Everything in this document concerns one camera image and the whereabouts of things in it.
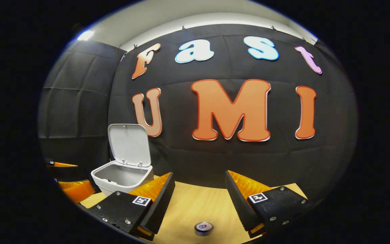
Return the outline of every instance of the round button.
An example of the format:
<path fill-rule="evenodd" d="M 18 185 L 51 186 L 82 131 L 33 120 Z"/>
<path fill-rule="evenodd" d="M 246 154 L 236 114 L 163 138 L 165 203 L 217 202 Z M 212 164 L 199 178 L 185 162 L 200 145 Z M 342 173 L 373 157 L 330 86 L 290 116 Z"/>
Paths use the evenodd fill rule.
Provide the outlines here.
<path fill-rule="evenodd" d="M 207 236 L 213 230 L 213 225 L 209 222 L 200 222 L 195 225 L 195 234 L 198 236 Z"/>

